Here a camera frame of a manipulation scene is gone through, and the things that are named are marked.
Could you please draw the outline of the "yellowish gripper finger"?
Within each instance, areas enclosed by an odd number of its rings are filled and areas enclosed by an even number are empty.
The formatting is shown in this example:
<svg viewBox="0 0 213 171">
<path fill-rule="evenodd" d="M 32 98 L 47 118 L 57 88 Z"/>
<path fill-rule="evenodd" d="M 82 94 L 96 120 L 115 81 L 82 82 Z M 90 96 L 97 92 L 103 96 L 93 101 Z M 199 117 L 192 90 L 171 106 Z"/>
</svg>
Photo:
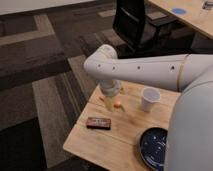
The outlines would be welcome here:
<svg viewBox="0 0 213 171">
<path fill-rule="evenodd" d="M 114 100 L 111 97 L 106 97 L 104 102 L 105 102 L 105 107 L 107 110 L 109 111 L 114 110 Z"/>
<path fill-rule="evenodd" d="M 120 94 L 123 94 L 123 95 L 125 94 L 125 91 L 124 91 L 123 87 L 120 88 Z"/>
</svg>

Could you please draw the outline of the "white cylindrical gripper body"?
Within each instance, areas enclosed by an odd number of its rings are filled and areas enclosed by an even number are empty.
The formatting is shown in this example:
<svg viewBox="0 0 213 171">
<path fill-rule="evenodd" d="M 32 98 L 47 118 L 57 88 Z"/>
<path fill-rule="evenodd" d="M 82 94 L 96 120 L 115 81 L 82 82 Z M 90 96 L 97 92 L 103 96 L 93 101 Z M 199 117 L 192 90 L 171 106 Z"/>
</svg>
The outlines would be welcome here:
<svg viewBox="0 0 213 171">
<path fill-rule="evenodd" d="M 100 90 L 106 97 L 116 96 L 121 89 L 120 80 L 104 80 L 100 82 Z"/>
</svg>

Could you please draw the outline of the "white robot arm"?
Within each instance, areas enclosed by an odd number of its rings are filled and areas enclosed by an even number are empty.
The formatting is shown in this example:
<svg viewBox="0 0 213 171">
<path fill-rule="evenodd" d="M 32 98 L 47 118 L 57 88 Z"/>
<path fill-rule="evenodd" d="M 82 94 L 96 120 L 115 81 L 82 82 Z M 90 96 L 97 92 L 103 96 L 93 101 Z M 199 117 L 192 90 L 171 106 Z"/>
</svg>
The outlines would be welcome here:
<svg viewBox="0 0 213 171">
<path fill-rule="evenodd" d="M 169 121 L 165 171 L 213 171 L 213 54 L 120 59 L 103 44 L 84 69 L 111 97 L 122 80 L 179 92 Z"/>
</svg>

